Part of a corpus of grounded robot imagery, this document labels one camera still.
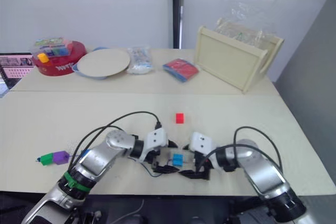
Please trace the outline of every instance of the table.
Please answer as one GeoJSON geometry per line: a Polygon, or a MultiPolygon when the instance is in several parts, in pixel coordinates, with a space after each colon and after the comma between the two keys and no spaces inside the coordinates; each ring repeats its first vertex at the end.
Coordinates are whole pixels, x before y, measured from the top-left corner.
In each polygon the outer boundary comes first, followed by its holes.
{"type": "MultiPolygon", "coordinates": [[[[154,50],[152,54],[159,66],[170,58],[190,57],[192,51],[166,49],[154,50]]],[[[298,195],[336,194],[319,157],[267,78],[246,95],[205,71],[183,84],[175,82],[159,67],[151,75],[122,74],[116,79],[131,87],[124,87],[113,77],[99,83],[75,74],[49,78],[32,71],[2,98],[0,172],[6,179],[0,181],[0,190],[49,191],[66,166],[42,166],[35,162],[36,157],[62,150],[72,153],[78,141],[92,129],[128,112],[148,110],[159,116],[169,138],[179,147],[189,142],[193,131],[224,145],[232,142],[234,130],[239,126],[255,126],[277,144],[285,177],[298,195]],[[151,82],[150,87],[143,80],[151,82]],[[176,112],[185,113],[185,124],[174,123],[176,112]]],[[[144,138],[154,123],[149,115],[134,115],[117,125],[144,138]]],[[[257,133],[244,130],[238,138],[253,139],[276,160],[271,145],[257,133]]],[[[179,174],[152,178],[143,167],[126,158],[118,159],[91,193],[256,195],[241,169],[233,173],[212,170],[210,181],[190,180],[179,174]]]]}
{"type": "MultiPolygon", "coordinates": [[[[193,50],[152,49],[154,72],[131,75],[126,72],[105,80],[83,78],[76,73],[59,77],[44,76],[34,69],[15,85],[12,91],[83,91],[113,93],[153,93],[153,94],[242,94],[230,84],[201,71],[192,81],[181,83],[162,69],[162,65],[176,58],[193,61],[193,50]]],[[[247,95],[278,95],[273,84],[266,77],[247,95]]]]}

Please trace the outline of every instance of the plate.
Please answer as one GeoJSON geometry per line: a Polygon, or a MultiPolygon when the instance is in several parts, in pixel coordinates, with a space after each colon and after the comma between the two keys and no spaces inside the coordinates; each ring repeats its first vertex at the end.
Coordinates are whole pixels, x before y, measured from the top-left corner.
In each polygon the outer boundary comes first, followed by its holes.
{"type": "Polygon", "coordinates": [[[130,55],[121,49],[101,49],[83,56],[77,68],[86,76],[106,77],[123,71],[130,60],[130,55]]]}

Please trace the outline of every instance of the purple block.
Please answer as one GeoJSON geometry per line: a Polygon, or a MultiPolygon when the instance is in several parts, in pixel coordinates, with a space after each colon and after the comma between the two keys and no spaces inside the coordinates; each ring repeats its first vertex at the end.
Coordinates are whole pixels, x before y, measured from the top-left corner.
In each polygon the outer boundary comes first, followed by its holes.
{"type": "Polygon", "coordinates": [[[69,153],[66,151],[54,152],[52,162],[57,165],[66,164],[69,162],[69,153]]]}

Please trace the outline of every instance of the black cable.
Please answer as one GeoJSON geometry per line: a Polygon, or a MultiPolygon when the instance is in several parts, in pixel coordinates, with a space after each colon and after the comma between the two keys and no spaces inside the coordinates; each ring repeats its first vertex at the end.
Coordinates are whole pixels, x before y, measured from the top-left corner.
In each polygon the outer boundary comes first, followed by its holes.
{"type": "MultiPolygon", "coordinates": [[[[239,127],[238,129],[236,129],[235,131],[235,134],[234,134],[234,137],[233,137],[233,144],[235,145],[237,143],[237,133],[238,131],[242,130],[242,129],[251,129],[251,130],[255,130],[256,132],[259,132],[261,135],[263,135],[273,146],[275,152],[277,153],[277,156],[278,156],[278,161],[279,161],[279,169],[280,171],[283,173],[283,169],[282,169],[282,161],[281,161],[281,156],[280,156],[280,153],[279,153],[279,150],[277,148],[277,146],[275,145],[275,143],[269,138],[268,135],[266,135],[264,132],[262,132],[261,130],[257,129],[257,128],[254,128],[254,127],[251,127],[251,126],[242,126],[242,127],[239,127]]],[[[233,147],[233,151],[234,151],[234,156],[235,156],[235,164],[236,166],[238,166],[238,160],[237,160],[237,147],[234,146],[233,147]]]]}
{"type": "MultiPolygon", "coordinates": [[[[128,157],[128,159],[131,159],[131,160],[133,160],[134,162],[137,161],[137,160],[135,160],[134,158],[131,158],[131,157],[128,157]]],[[[160,177],[160,176],[163,174],[163,173],[160,173],[160,174],[158,174],[158,175],[153,175],[153,174],[151,174],[151,172],[148,170],[148,168],[147,168],[144,164],[140,163],[140,165],[142,165],[143,168],[146,169],[146,171],[148,172],[148,174],[151,175],[151,177],[153,177],[153,178],[160,177]]]]}
{"type": "Polygon", "coordinates": [[[261,153],[263,156],[265,156],[268,160],[270,160],[272,163],[274,163],[275,166],[278,166],[277,163],[275,163],[275,161],[270,157],[268,156],[265,152],[263,152],[262,150],[260,150],[259,148],[257,147],[254,147],[254,146],[251,146],[251,145],[247,145],[247,144],[228,144],[228,145],[224,145],[222,147],[219,147],[217,149],[214,149],[212,150],[211,152],[209,152],[202,160],[201,162],[199,163],[199,165],[196,167],[196,172],[198,173],[201,169],[201,167],[203,166],[203,164],[205,163],[205,161],[214,153],[218,152],[218,151],[221,151],[221,150],[224,150],[224,149],[227,149],[227,148],[230,148],[230,147],[234,147],[234,146],[237,146],[237,147],[246,147],[246,148],[250,148],[250,149],[253,149],[259,153],[261,153]]]}
{"type": "MultiPolygon", "coordinates": [[[[124,131],[122,128],[120,128],[120,127],[118,127],[118,126],[114,126],[114,125],[111,125],[111,126],[109,126],[109,127],[111,127],[111,128],[116,128],[116,129],[118,129],[118,130],[121,130],[121,131],[124,131]]],[[[74,162],[74,159],[75,159],[75,156],[76,156],[76,154],[77,154],[77,152],[78,152],[78,149],[79,149],[79,147],[80,147],[80,145],[92,134],[92,133],[94,133],[94,132],[96,132],[96,131],[98,131],[98,130],[100,130],[100,129],[102,129],[103,128],[103,126],[102,127],[99,127],[99,128],[96,128],[96,129],[94,129],[93,131],[91,131],[90,133],[88,133],[85,137],[83,137],[83,139],[79,142],[79,144],[77,145],[77,147],[76,147],[76,149],[75,149],[75,151],[74,151],[74,153],[73,153],[73,155],[72,155],[72,157],[71,157],[71,160],[70,160],[70,163],[69,163],[69,168],[68,168],[68,170],[70,170],[70,168],[72,167],[72,163],[74,162]]]]}
{"type": "MultiPolygon", "coordinates": [[[[113,120],[113,121],[110,122],[109,124],[107,124],[107,125],[101,127],[101,130],[100,130],[100,131],[99,131],[99,132],[92,138],[92,140],[87,144],[87,146],[83,149],[82,153],[85,153],[86,150],[90,147],[90,145],[96,140],[96,138],[97,138],[97,137],[98,137],[98,136],[99,136],[105,129],[107,129],[108,127],[110,127],[113,123],[119,121],[120,119],[125,118],[126,116],[134,115],[134,114],[141,114],[141,113],[149,114],[149,115],[152,115],[152,116],[155,117],[155,119],[156,119],[156,126],[155,126],[155,129],[158,129],[158,128],[162,127],[159,118],[158,118],[154,113],[152,113],[152,112],[149,112],[149,111],[135,111],[135,112],[131,112],[131,113],[125,114],[125,115],[123,115],[123,116],[121,116],[121,117],[119,117],[119,118],[113,120]]],[[[79,161],[80,158],[81,158],[81,155],[78,156],[78,157],[76,158],[75,162],[71,165],[71,167],[69,167],[69,170],[71,170],[71,169],[77,164],[77,162],[79,161]]]]}

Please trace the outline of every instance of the cable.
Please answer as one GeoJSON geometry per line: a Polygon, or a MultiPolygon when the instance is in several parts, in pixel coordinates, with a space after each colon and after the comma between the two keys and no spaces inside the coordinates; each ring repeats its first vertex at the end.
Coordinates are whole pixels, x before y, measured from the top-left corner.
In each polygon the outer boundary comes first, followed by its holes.
{"type": "MultiPolygon", "coordinates": [[[[100,127],[100,131],[92,138],[92,140],[87,144],[87,146],[83,149],[82,153],[84,153],[89,147],[90,145],[96,140],[96,138],[105,130],[107,129],[108,127],[112,126],[113,123],[119,121],[120,119],[123,119],[125,118],[126,116],[129,116],[129,115],[134,115],[134,114],[140,114],[140,113],[143,113],[143,114],[149,114],[149,115],[152,115],[155,117],[156,119],[156,126],[155,126],[155,129],[158,129],[158,128],[161,128],[162,125],[160,123],[160,120],[158,118],[158,116],[156,116],[154,113],[152,112],[149,112],[149,111],[135,111],[135,112],[131,112],[131,113],[128,113],[128,114],[125,114],[125,115],[122,115],[121,117],[113,120],[112,122],[110,122],[109,124],[103,126],[103,127],[100,127]]],[[[85,136],[88,137],[89,135],[91,135],[93,132],[95,132],[97,129],[91,131],[88,135],[85,136]]],[[[78,144],[77,146],[77,150],[79,149],[79,146],[82,144],[82,142],[84,141],[85,139],[83,138],[83,140],[80,141],[80,143],[78,144]]],[[[81,156],[77,157],[77,159],[74,161],[74,163],[71,163],[71,166],[69,166],[69,171],[78,163],[79,159],[80,159],[81,156]]]]}
{"type": "MultiPolygon", "coordinates": [[[[123,129],[120,128],[120,127],[118,127],[118,126],[111,125],[111,126],[109,126],[109,127],[111,127],[111,128],[116,128],[116,129],[118,129],[118,130],[123,131],[123,129]]],[[[73,155],[72,155],[72,157],[71,157],[71,160],[70,160],[70,163],[69,163],[69,168],[68,168],[69,171],[70,171],[71,168],[72,168],[72,163],[74,162],[75,157],[78,156],[78,155],[77,155],[77,152],[78,152],[78,149],[79,149],[80,145],[81,145],[81,144],[85,141],[85,139],[87,139],[92,133],[94,133],[94,132],[96,132],[96,131],[98,131],[98,130],[100,130],[100,129],[102,129],[102,128],[103,128],[103,127],[99,127],[99,128],[94,129],[93,131],[91,131],[90,133],[88,133],[88,134],[87,134],[87,135],[86,135],[86,136],[79,142],[79,144],[77,145],[77,147],[76,147],[76,149],[75,149],[75,151],[74,151],[74,153],[73,153],[73,155]]]]}
{"type": "Polygon", "coordinates": [[[133,211],[133,212],[130,212],[129,214],[126,214],[126,215],[124,215],[124,216],[121,216],[120,218],[116,219],[115,221],[111,222],[110,224],[115,224],[115,223],[117,223],[118,221],[120,221],[120,220],[122,220],[122,219],[124,219],[124,218],[126,218],[126,217],[128,217],[128,216],[130,216],[130,215],[134,215],[134,214],[136,214],[137,212],[139,212],[139,211],[142,209],[144,203],[145,203],[145,200],[143,199],[142,202],[141,202],[141,206],[140,206],[136,211],[133,211]]]}
{"type": "Polygon", "coordinates": [[[253,149],[259,153],[261,153],[263,156],[265,156],[268,160],[270,160],[272,163],[274,163],[274,165],[276,165],[278,168],[278,164],[275,163],[275,161],[270,157],[268,156],[265,152],[263,152],[262,150],[258,149],[257,147],[254,147],[254,146],[251,146],[251,145],[247,145],[247,144],[228,144],[228,145],[224,145],[222,147],[219,147],[217,149],[214,149],[212,150],[211,152],[209,152],[202,160],[201,162],[199,163],[199,165],[196,167],[196,172],[199,172],[200,171],[200,168],[202,167],[202,165],[205,163],[205,161],[214,153],[218,152],[218,151],[221,151],[221,150],[225,150],[227,148],[230,148],[230,147],[234,147],[234,146],[237,146],[237,147],[246,147],[246,148],[250,148],[250,149],[253,149]]]}
{"type": "MultiPolygon", "coordinates": [[[[280,153],[279,153],[279,150],[277,148],[277,146],[275,145],[275,143],[269,138],[268,135],[266,135],[264,132],[262,132],[261,130],[257,129],[257,128],[254,128],[254,127],[251,127],[251,126],[242,126],[242,127],[239,127],[238,129],[236,129],[235,131],[235,134],[234,134],[234,137],[233,137],[233,144],[235,145],[237,143],[237,133],[238,131],[242,130],[242,129],[251,129],[251,130],[255,130],[256,132],[259,132],[261,135],[263,135],[273,146],[275,152],[277,153],[277,156],[278,156],[278,161],[279,161],[279,166],[278,168],[280,169],[280,171],[283,173],[283,169],[282,169],[282,161],[281,161],[281,156],[280,156],[280,153]]],[[[235,163],[236,163],[236,166],[238,166],[238,160],[237,160],[237,147],[236,145],[233,147],[233,151],[234,151],[234,156],[235,156],[235,163]]]]}
{"type": "MultiPolygon", "coordinates": [[[[134,162],[136,162],[136,160],[135,160],[134,158],[128,157],[128,159],[131,159],[131,160],[133,160],[134,162]]],[[[140,163],[140,165],[142,165],[143,168],[146,169],[146,171],[148,172],[148,174],[151,175],[151,177],[153,177],[153,178],[160,177],[160,176],[163,174],[163,173],[160,173],[160,174],[158,174],[158,175],[153,175],[153,174],[151,174],[151,172],[148,170],[148,168],[147,168],[144,164],[140,163]]]]}

